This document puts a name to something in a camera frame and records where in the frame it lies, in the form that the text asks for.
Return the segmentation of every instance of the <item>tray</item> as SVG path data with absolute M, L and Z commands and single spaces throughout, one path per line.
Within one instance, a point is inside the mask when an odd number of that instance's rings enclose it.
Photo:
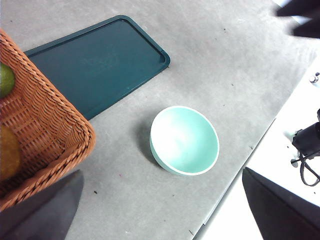
M 168 54 L 118 15 L 25 54 L 88 120 L 168 67 Z

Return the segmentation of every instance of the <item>orange wicker basket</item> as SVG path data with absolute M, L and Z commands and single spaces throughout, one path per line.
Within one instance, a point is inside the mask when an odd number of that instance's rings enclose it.
M 0 123 L 17 136 L 19 173 L 0 182 L 0 210 L 47 186 L 85 159 L 95 145 L 90 123 L 1 29 L 0 60 L 15 75 L 15 87 L 0 99 Z

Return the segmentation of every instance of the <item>black cable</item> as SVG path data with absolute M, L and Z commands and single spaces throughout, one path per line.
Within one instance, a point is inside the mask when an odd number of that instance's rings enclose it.
M 315 185 L 317 185 L 320 182 L 320 176 L 308 165 L 308 163 L 306 162 L 307 160 L 307 156 L 303 157 L 302 153 L 299 153 L 299 159 L 295 161 L 295 163 L 297 161 L 301 161 L 301 165 L 300 165 L 300 176 L 301 176 L 301 180 L 302 182 L 310 187 L 314 187 Z M 308 169 L 317 179 L 313 184 L 308 184 L 305 180 L 305 168 Z

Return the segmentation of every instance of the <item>bowl rim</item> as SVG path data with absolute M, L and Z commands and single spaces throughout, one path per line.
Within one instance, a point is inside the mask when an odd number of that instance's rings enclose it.
M 170 165 L 166 160 L 164 159 L 161 159 L 159 156 L 158 156 L 158 153 L 157 153 L 157 150 L 155 148 L 155 145 L 153 144 L 153 141 L 152 141 L 152 132 L 153 132 L 153 129 L 154 129 L 154 122 L 156 121 L 156 119 L 159 118 L 160 115 L 162 115 L 164 112 L 170 110 L 170 109 L 187 109 L 187 110 L 190 110 L 192 112 L 195 112 L 196 114 L 198 114 L 200 117 L 202 117 L 208 124 L 209 126 L 212 128 L 213 130 L 213 133 L 216 137 L 216 142 L 217 142 L 217 151 L 216 151 L 216 156 L 214 158 L 214 160 L 212 161 L 212 164 L 207 167 L 206 169 L 202 170 L 202 171 L 198 171 L 198 172 L 186 172 L 186 171 L 181 171 L 175 167 L 173 167 L 172 165 Z M 188 106 L 181 106 L 181 105 L 175 105 L 175 106 L 169 106 L 165 109 L 163 109 L 162 111 L 160 111 L 156 116 L 155 118 L 153 119 L 152 121 L 152 124 L 151 124 L 151 129 L 150 129 L 150 144 L 152 144 L 152 147 L 156 153 L 157 156 L 154 156 L 154 154 L 152 153 L 153 157 L 155 158 L 155 160 L 158 162 L 158 161 L 161 161 L 162 163 L 164 163 L 171 171 L 175 172 L 175 173 L 178 173 L 180 175 L 186 175 L 186 176 L 196 176 L 196 175 L 200 175 L 200 174 L 204 174 L 206 172 L 208 172 L 217 162 L 217 159 L 219 157 L 219 153 L 220 153 L 220 141 L 219 141 L 219 137 L 218 137 L 218 134 L 217 134 L 217 131 L 215 129 L 215 127 L 212 125 L 212 123 L 199 111 L 191 108 L 191 107 L 188 107 Z

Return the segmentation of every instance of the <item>white floor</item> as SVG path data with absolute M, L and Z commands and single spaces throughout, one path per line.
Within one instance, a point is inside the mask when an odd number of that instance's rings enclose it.
M 320 87 L 309 82 L 310 76 L 316 72 L 320 72 L 320 57 L 307 70 L 246 166 L 320 206 L 320 183 L 314 187 L 304 185 L 300 178 L 299 167 L 294 168 L 290 163 L 291 159 L 297 158 L 297 150 L 291 144 L 293 134 L 318 121 Z M 320 157 L 307 162 L 316 173 L 320 173 Z M 241 177 L 242 174 L 238 174 L 197 239 L 262 239 L 250 211 Z M 310 183 L 314 179 L 313 175 L 306 176 L 306 180 Z

